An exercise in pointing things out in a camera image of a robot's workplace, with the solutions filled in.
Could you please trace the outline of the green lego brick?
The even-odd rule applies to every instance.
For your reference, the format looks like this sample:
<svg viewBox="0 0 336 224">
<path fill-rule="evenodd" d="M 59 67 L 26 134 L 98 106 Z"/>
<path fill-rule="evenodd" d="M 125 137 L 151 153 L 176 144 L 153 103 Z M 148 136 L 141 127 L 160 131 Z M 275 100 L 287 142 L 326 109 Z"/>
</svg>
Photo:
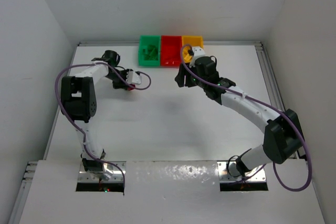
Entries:
<svg viewBox="0 0 336 224">
<path fill-rule="evenodd" d="M 146 61 L 157 61 L 159 59 L 159 51 L 155 45 L 146 45 L 141 52 L 143 59 Z"/>
</svg>

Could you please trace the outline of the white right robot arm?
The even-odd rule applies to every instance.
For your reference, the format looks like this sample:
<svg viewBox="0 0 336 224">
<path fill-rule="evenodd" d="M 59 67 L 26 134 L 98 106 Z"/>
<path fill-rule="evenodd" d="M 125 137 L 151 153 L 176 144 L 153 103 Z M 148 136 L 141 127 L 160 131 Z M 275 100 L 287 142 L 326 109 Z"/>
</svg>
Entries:
<svg viewBox="0 0 336 224">
<path fill-rule="evenodd" d="M 208 98 L 242 115 L 264 134 L 262 144 L 243 152 L 228 165 L 232 177 L 244 176 L 263 164 L 282 164 L 302 147 L 296 112 L 288 109 L 284 112 L 285 119 L 280 112 L 245 95 L 235 82 L 219 76 L 211 57 L 202 56 L 195 63 L 180 64 L 175 81 L 180 88 L 199 86 Z"/>
</svg>

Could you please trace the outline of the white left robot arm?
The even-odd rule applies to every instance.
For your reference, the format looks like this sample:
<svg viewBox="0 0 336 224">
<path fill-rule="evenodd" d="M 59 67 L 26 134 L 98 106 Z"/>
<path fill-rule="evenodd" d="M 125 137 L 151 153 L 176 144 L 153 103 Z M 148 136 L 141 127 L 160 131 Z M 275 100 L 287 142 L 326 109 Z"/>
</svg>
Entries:
<svg viewBox="0 0 336 224">
<path fill-rule="evenodd" d="M 141 84 L 138 71 L 119 66 L 120 55 L 107 50 L 100 58 L 83 64 L 85 69 L 74 76 L 64 76 L 60 84 L 60 102 L 62 113 L 74 123 L 82 148 L 82 164 L 85 171 L 106 175 L 112 171 L 104 160 L 105 151 L 99 145 L 91 131 L 90 119 L 97 111 L 95 84 L 107 78 L 114 89 L 133 90 Z"/>
</svg>

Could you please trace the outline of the lego brick tower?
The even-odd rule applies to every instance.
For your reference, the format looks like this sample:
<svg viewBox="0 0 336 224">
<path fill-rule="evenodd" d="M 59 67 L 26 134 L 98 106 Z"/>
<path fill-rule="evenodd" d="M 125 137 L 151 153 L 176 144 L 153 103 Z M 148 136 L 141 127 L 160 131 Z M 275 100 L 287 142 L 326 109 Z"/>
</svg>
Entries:
<svg viewBox="0 0 336 224">
<path fill-rule="evenodd" d="M 128 91 L 132 91 L 135 89 L 135 85 L 131 84 L 130 86 L 128 86 Z"/>
</svg>

